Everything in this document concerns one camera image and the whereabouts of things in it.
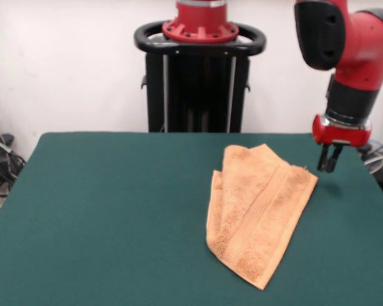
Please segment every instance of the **towel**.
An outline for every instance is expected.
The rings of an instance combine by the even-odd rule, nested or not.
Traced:
[[[207,245],[232,271],[264,290],[288,247],[317,183],[267,145],[227,147],[214,171]]]

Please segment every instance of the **white wall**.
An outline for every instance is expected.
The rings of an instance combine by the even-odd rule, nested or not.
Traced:
[[[382,6],[353,0],[351,8]],[[0,132],[29,156],[47,131],[147,131],[144,54],[133,32],[172,18],[174,0],[0,0]],[[243,130],[308,132],[326,107],[328,72],[302,60],[294,0],[230,0],[230,19],[263,30]],[[373,112],[383,141],[383,89]]]

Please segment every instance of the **green tablecloth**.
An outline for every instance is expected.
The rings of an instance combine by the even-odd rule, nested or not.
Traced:
[[[265,291],[209,252],[213,169],[261,143],[316,173],[310,135],[45,135],[0,213],[0,306],[383,305],[383,194],[353,149]]]

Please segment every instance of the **red cylinder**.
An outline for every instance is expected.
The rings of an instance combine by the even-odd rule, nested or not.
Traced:
[[[163,25],[163,33],[173,40],[225,43],[238,35],[238,26],[227,22],[225,0],[177,0],[177,9],[177,18]]]

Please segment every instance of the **orange towel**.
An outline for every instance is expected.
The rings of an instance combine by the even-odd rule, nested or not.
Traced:
[[[226,148],[215,171],[207,244],[227,267],[264,290],[279,265],[317,177],[267,145]]]

